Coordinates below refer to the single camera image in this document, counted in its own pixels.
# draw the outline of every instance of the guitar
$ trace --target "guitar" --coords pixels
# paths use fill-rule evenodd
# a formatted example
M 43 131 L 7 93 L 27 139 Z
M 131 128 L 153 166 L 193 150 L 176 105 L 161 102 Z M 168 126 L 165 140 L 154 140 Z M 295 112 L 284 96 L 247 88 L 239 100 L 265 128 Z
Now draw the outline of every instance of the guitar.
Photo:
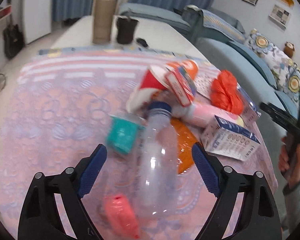
M 24 47 L 23 34 L 19 31 L 18 24 L 13 25 L 12 14 L 10 14 L 10 22 L 3 30 L 4 53 L 8 59 L 14 58 Z

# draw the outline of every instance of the blue bottle cap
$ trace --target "blue bottle cap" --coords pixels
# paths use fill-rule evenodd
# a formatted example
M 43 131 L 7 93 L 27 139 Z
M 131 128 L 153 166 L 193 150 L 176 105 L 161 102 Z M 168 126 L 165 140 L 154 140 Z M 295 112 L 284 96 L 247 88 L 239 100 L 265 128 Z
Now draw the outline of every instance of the blue bottle cap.
M 160 101 L 153 101 L 148 106 L 148 110 L 152 110 L 152 109 L 164 109 L 164 110 L 168 111 L 169 113 L 171 113 L 171 111 L 172 111 L 172 108 L 169 104 L 167 104 L 165 102 L 160 102 Z

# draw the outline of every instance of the milk carton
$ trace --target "milk carton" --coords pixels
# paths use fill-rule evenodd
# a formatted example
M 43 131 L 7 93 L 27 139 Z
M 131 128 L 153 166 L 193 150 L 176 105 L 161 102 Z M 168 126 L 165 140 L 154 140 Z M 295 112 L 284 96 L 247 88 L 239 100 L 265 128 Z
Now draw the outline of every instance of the milk carton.
M 260 146 L 252 132 L 216 115 L 200 139 L 207 152 L 241 161 L 247 160 Z

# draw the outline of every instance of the tiled floor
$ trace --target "tiled floor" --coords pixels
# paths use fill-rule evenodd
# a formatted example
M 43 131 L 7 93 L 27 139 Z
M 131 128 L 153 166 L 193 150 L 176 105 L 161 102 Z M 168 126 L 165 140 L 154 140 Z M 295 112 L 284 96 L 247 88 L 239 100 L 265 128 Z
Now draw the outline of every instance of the tiled floor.
M 10 98 L 13 94 L 14 88 L 17 85 L 17 78 L 20 69 L 33 56 L 35 56 L 40 49 L 48 49 L 51 45 L 66 31 L 66 28 L 59 28 L 53 33 L 44 36 L 37 41 L 27 45 L 15 58 L 10 60 L 2 69 L 1 73 L 6 75 L 7 81 L 5 88 L 0 92 L 0 128 L 2 127 L 6 109 L 9 105 Z

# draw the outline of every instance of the sleeve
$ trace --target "sleeve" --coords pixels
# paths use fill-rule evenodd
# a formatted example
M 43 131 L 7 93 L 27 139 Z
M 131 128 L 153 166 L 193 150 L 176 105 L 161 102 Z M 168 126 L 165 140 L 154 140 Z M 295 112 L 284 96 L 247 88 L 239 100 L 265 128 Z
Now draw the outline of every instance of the sleeve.
M 288 227 L 292 232 L 300 222 L 300 182 L 292 189 L 287 184 L 282 192 L 287 209 Z

